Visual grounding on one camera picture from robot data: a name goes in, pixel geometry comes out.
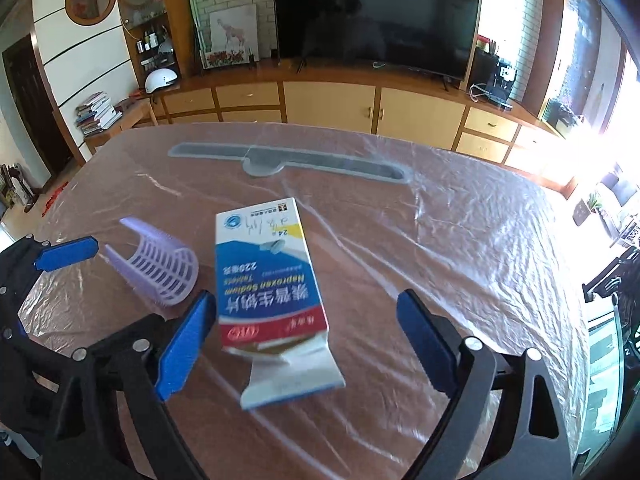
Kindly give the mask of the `blue white medicine box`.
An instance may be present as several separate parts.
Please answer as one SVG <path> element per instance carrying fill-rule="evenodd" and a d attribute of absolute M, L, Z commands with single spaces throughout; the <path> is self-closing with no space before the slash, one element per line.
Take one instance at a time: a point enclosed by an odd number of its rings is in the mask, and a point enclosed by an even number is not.
<path fill-rule="evenodd" d="M 222 348 L 250 361 L 243 410 L 345 387 L 294 198 L 217 214 L 215 263 Z"/>

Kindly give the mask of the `stack of books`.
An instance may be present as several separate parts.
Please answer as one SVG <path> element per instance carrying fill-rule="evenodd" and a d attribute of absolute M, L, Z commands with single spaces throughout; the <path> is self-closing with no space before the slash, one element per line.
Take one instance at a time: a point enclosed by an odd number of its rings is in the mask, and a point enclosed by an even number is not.
<path fill-rule="evenodd" d="M 106 131 L 122 117 L 104 91 L 93 93 L 75 108 L 75 126 L 83 136 Z"/>

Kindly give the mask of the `small wooden side table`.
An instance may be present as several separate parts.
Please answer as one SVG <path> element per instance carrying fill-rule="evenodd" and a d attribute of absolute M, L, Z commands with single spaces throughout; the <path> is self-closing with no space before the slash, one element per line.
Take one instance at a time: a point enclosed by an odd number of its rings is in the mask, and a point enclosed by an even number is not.
<path fill-rule="evenodd" d="M 106 142 L 118 136 L 123 131 L 134 128 L 139 122 L 150 122 L 154 127 L 158 126 L 158 121 L 149 98 L 137 100 L 128 107 L 110 128 L 104 131 L 93 133 L 85 138 L 85 144 L 91 155 L 96 154 L 96 150 Z"/>

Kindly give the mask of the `wooden tv cabinet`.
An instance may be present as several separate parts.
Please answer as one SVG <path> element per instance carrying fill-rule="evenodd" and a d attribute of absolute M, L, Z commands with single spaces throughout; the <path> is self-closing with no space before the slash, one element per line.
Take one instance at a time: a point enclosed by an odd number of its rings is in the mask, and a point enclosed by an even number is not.
<path fill-rule="evenodd" d="M 180 80 L 152 102 L 170 124 L 288 122 L 370 133 L 484 160 L 564 197 L 577 186 L 568 143 L 521 105 L 500 110 L 418 74 L 259 64 Z"/>

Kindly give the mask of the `grey table inlay strip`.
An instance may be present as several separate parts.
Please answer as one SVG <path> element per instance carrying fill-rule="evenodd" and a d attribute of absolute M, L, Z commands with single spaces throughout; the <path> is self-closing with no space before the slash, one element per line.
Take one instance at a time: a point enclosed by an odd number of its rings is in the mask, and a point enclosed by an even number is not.
<path fill-rule="evenodd" d="M 410 177 L 408 168 L 394 162 L 258 144 L 182 142 L 174 145 L 167 155 L 172 158 L 239 162 L 243 171 L 253 178 L 272 177 L 285 168 L 317 170 L 397 184 L 407 183 Z"/>

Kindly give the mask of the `glass display cabinet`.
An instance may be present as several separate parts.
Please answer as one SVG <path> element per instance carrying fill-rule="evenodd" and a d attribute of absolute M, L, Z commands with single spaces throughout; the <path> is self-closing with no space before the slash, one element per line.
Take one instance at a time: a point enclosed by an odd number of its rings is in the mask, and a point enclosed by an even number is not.
<path fill-rule="evenodd" d="M 146 69 L 142 61 L 156 49 L 138 48 L 151 32 L 167 35 L 174 48 L 175 68 L 180 76 L 196 73 L 194 25 L 190 0 L 117 0 L 122 30 L 138 84 L 144 85 Z"/>

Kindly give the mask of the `black coffee machine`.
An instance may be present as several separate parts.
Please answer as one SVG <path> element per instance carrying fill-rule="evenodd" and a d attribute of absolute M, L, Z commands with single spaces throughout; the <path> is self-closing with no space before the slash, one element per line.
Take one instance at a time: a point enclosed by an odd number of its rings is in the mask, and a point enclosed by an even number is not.
<path fill-rule="evenodd" d="M 469 96 L 486 100 L 502 110 L 512 110 L 510 96 L 518 70 L 495 53 L 476 48 L 469 78 Z"/>

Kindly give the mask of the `black television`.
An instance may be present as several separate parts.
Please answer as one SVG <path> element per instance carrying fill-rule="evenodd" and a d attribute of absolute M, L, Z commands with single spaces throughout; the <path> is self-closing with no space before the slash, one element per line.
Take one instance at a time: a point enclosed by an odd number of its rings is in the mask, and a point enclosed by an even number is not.
<path fill-rule="evenodd" d="M 274 0 L 282 58 L 375 62 L 462 80 L 480 0 Z"/>

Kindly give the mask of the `black metal chair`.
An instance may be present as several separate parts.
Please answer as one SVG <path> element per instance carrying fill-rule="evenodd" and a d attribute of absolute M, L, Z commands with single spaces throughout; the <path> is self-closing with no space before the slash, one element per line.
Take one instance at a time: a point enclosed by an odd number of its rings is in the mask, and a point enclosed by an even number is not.
<path fill-rule="evenodd" d="M 596 297 L 612 299 L 620 314 L 625 353 L 639 361 L 639 248 L 627 248 L 593 280 L 582 284 L 582 294 L 587 304 Z"/>

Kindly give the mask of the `purple plastic basket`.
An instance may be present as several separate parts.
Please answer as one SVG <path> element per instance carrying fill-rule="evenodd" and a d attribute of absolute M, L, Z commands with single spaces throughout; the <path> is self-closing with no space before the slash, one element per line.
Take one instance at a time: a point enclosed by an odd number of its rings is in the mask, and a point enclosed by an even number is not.
<path fill-rule="evenodd" d="M 105 245 L 108 263 L 139 295 L 161 307 L 173 307 L 190 295 L 198 280 L 198 257 L 181 240 L 136 217 L 119 220 L 137 234 L 138 246 L 129 258 Z"/>

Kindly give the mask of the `white helmet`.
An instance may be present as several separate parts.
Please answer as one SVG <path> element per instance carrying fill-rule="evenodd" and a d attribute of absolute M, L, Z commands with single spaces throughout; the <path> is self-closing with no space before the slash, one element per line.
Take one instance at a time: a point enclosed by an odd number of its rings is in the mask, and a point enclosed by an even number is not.
<path fill-rule="evenodd" d="M 171 68 L 152 70 L 145 78 L 144 90 L 152 94 L 156 90 L 172 86 L 178 80 L 178 75 Z"/>

